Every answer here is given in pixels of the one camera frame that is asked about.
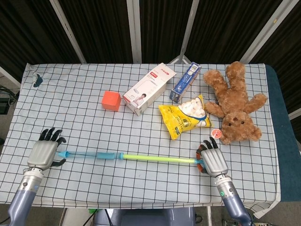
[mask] teddy bear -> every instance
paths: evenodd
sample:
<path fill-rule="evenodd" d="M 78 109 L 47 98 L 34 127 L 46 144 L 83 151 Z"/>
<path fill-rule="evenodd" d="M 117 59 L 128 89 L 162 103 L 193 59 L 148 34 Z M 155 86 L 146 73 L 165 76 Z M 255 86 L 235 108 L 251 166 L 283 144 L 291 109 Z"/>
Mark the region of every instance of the teddy bear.
<path fill-rule="evenodd" d="M 222 137 L 224 144 L 232 141 L 250 139 L 258 141 L 261 131 L 254 126 L 250 113 L 261 108 L 267 100 L 263 94 L 256 94 L 248 99 L 245 82 L 245 65 L 240 62 L 231 63 L 226 68 L 230 88 L 218 70 L 209 70 L 204 74 L 204 81 L 213 87 L 218 104 L 205 103 L 208 113 L 222 120 Z"/>

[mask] robotic hand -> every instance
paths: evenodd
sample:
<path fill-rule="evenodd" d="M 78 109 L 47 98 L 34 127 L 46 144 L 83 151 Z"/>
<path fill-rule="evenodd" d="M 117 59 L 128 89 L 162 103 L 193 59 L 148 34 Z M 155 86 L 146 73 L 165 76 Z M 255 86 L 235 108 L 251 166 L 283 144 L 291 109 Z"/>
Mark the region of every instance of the robotic hand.
<path fill-rule="evenodd" d="M 246 211 L 228 173 L 228 166 L 215 140 L 210 137 L 211 143 L 204 140 L 207 148 L 200 145 L 197 150 L 197 159 L 203 159 L 204 167 L 198 164 L 202 173 L 215 178 L 215 184 L 227 208 L 229 215 L 240 222 L 242 226 L 253 226 L 253 219 Z"/>
<path fill-rule="evenodd" d="M 32 202 L 43 179 L 43 171 L 50 167 L 61 166 L 66 162 L 66 159 L 62 159 L 60 162 L 53 161 L 57 147 L 62 142 L 66 143 L 65 138 L 58 138 L 62 130 L 57 130 L 52 136 L 54 130 L 55 128 L 49 131 L 48 129 L 44 130 L 33 146 L 27 161 L 29 169 L 24 170 L 23 179 L 8 209 L 10 226 L 25 225 Z"/>

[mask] orange cube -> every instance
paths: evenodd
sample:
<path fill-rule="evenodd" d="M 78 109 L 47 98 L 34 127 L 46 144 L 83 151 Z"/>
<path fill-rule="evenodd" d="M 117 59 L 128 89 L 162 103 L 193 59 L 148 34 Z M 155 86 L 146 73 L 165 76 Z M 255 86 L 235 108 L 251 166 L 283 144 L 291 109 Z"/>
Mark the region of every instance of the orange cube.
<path fill-rule="evenodd" d="M 120 94 L 112 91 L 105 91 L 102 106 L 106 110 L 118 111 L 121 102 Z"/>

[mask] white checkered cloth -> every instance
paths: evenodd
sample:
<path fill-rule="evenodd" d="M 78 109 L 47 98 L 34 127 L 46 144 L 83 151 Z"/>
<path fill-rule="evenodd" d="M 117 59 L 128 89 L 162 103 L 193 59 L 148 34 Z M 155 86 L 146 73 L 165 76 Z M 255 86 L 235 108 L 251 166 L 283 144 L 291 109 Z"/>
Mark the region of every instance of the white checkered cloth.
<path fill-rule="evenodd" d="M 170 105 L 170 90 L 189 65 L 168 65 L 177 72 L 167 89 L 141 116 L 124 102 L 118 112 L 106 111 L 101 100 L 106 90 L 121 95 L 156 65 L 27 65 L 8 137 L 0 157 L 0 202 L 10 203 L 27 167 L 31 149 L 42 130 L 63 129 L 67 144 L 58 151 L 123 152 L 154 156 L 190 157 L 210 128 L 198 128 L 171 140 L 158 105 Z M 225 75 L 226 65 L 201 65 L 198 78 L 182 103 L 203 94 L 215 100 L 203 81 L 208 69 Z M 32 85 L 33 73 L 43 78 Z M 265 65 L 246 65 L 249 97 L 268 96 Z M 276 142 L 269 102 L 251 114 L 262 130 L 259 142 L 218 145 L 229 175 L 246 207 L 263 216 L 280 201 Z M 221 119 L 211 115 L 216 128 Z M 86 208 L 173 208 L 222 205 L 214 178 L 200 174 L 195 165 L 126 160 L 70 158 L 59 168 L 46 170 L 34 205 Z"/>

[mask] yellow snack bag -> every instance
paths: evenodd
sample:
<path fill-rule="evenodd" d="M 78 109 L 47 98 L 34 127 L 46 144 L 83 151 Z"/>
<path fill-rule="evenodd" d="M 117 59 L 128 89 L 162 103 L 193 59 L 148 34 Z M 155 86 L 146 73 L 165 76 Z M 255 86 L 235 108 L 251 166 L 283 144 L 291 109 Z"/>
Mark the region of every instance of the yellow snack bag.
<path fill-rule="evenodd" d="M 204 110 L 202 95 L 179 106 L 159 105 L 159 110 L 173 140 L 177 139 L 183 131 L 212 126 Z"/>

